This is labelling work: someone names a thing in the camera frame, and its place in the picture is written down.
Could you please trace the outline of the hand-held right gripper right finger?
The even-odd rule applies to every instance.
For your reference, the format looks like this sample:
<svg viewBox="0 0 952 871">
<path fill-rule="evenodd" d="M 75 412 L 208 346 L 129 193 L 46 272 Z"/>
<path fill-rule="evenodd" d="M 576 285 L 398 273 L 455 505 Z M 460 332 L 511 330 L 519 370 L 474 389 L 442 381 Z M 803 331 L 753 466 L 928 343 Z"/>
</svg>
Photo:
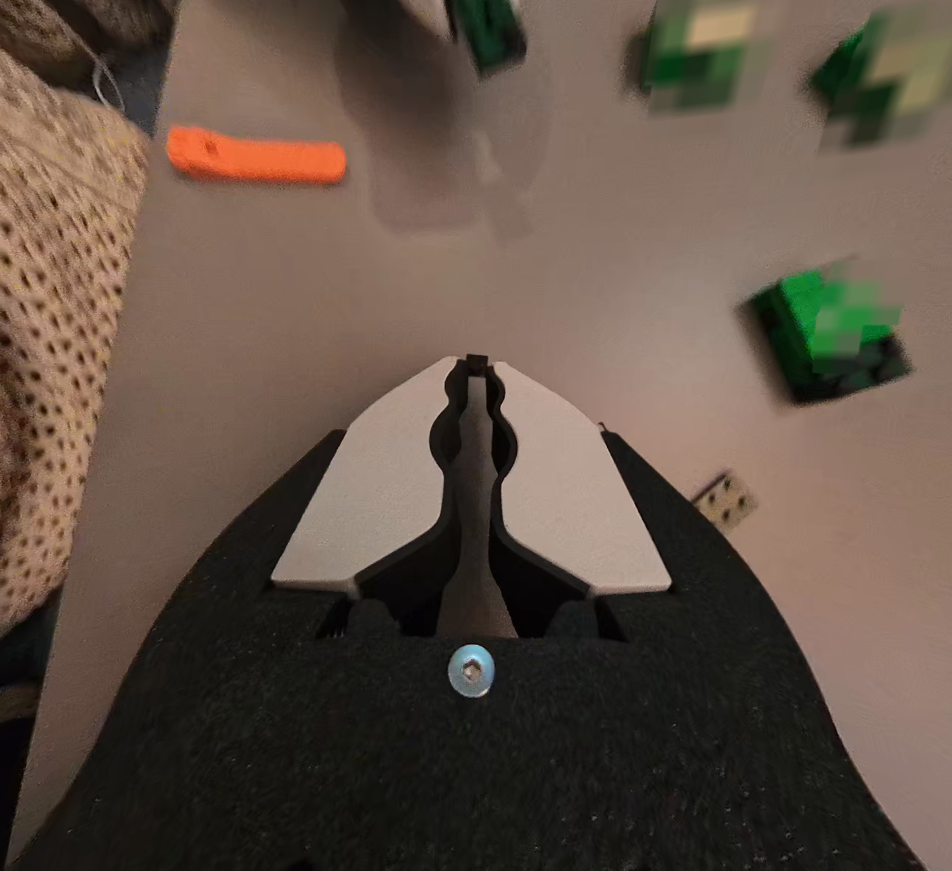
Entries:
<svg viewBox="0 0 952 871">
<path fill-rule="evenodd" d="M 515 437 L 501 484 L 508 537 L 594 596 L 669 590 L 671 577 L 601 428 L 513 366 L 493 368 L 502 420 Z"/>
</svg>

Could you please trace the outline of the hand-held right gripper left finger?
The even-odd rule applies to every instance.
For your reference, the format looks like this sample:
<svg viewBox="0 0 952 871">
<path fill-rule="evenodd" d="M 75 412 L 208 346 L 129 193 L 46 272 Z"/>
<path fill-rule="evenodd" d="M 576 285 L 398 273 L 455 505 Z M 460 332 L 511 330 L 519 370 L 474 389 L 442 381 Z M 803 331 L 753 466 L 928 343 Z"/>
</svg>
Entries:
<svg viewBox="0 0 952 871">
<path fill-rule="evenodd" d="M 465 362 L 445 357 L 349 426 L 271 573 L 278 587 L 436 598 L 459 561 L 446 473 L 460 448 Z"/>
</svg>

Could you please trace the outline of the dark green brick plate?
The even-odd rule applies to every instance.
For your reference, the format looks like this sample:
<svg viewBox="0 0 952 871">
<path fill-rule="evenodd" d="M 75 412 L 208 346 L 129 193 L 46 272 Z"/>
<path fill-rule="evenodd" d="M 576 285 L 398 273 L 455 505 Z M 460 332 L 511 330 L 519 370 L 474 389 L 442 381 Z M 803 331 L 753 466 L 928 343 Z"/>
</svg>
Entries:
<svg viewBox="0 0 952 871">
<path fill-rule="evenodd" d="M 509 0 L 446 0 L 455 32 L 462 36 L 471 61 L 482 76 L 516 67 L 528 43 Z"/>
<path fill-rule="evenodd" d="M 727 535 L 758 510 L 759 502 L 744 480 L 726 469 L 695 496 L 692 505 Z"/>
</svg>

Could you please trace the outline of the small green brick assembly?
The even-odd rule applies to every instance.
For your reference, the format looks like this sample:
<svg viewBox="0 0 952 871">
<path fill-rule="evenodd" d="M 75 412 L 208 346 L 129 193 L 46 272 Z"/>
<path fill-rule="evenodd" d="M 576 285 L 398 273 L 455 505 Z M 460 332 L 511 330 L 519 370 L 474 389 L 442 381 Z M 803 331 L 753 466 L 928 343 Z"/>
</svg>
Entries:
<svg viewBox="0 0 952 871">
<path fill-rule="evenodd" d="M 746 302 L 793 404 L 834 402 L 910 377 L 902 305 L 854 260 L 782 277 Z"/>
</svg>

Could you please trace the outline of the green brick build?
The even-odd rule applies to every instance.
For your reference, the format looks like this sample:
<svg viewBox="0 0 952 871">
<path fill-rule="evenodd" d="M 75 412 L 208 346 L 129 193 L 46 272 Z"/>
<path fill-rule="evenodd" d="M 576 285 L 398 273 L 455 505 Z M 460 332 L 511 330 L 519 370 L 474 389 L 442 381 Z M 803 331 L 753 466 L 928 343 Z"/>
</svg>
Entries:
<svg viewBox="0 0 952 871">
<path fill-rule="evenodd" d="M 845 37 L 806 78 L 806 90 L 827 110 L 833 108 L 840 94 L 850 86 L 853 62 L 863 43 L 864 31 L 860 28 Z"/>
</svg>

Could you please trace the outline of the orange brick separator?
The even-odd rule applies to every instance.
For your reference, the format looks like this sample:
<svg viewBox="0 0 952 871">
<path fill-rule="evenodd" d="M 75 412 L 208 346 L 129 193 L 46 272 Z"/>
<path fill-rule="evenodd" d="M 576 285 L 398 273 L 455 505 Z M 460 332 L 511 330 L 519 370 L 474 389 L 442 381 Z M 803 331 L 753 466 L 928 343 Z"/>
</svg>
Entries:
<svg viewBox="0 0 952 871">
<path fill-rule="evenodd" d="M 337 143 L 237 138 L 200 127 L 172 127 L 166 155 L 179 174 L 220 182 L 335 185 L 348 169 Z"/>
</svg>

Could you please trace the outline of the person's dark trousers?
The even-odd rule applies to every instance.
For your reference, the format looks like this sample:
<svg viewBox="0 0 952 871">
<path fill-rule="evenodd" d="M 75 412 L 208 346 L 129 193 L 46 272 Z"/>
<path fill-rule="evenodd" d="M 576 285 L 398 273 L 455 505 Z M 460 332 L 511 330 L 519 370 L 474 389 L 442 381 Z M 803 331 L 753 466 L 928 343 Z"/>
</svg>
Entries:
<svg viewBox="0 0 952 871">
<path fill-rule="evenodd" d="M 2 53 L 2 827 L 12 824 L 104 397 L 168 51 L 107 107 Z"/>
</svg>

